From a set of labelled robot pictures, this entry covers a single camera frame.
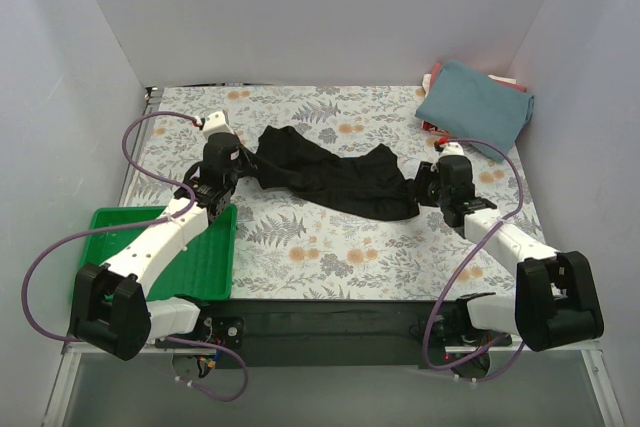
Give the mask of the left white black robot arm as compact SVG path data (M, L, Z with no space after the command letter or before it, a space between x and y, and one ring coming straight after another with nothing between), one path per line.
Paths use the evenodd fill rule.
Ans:
M122 360L173 334L190 346L205 345L213 324L196 301L149 302L147 295L174 258L227 210L246 165L234 132L209 134L202 161L188 172L155 224L104 263L87 263L78 271L69 333Z

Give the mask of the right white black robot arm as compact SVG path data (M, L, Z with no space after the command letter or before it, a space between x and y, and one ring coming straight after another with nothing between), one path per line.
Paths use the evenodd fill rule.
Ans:
M512 294L470 294L457 300L452 330L460 342L475 344L494 331L516 335L540 352L603 335L588 259L578 251L560 252L506 222L495 204L477 196L466 156L421 163L415 189L419 205L439 208L448 227L515 280Z

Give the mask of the black t shirt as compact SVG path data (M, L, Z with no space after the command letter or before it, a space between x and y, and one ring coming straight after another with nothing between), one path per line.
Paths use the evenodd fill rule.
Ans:
M339 157L292 127L267 127L256 152L247 153L261 188L294 196L342 213L391 222L419 215L414 181L397 156L380 144L358 157Z

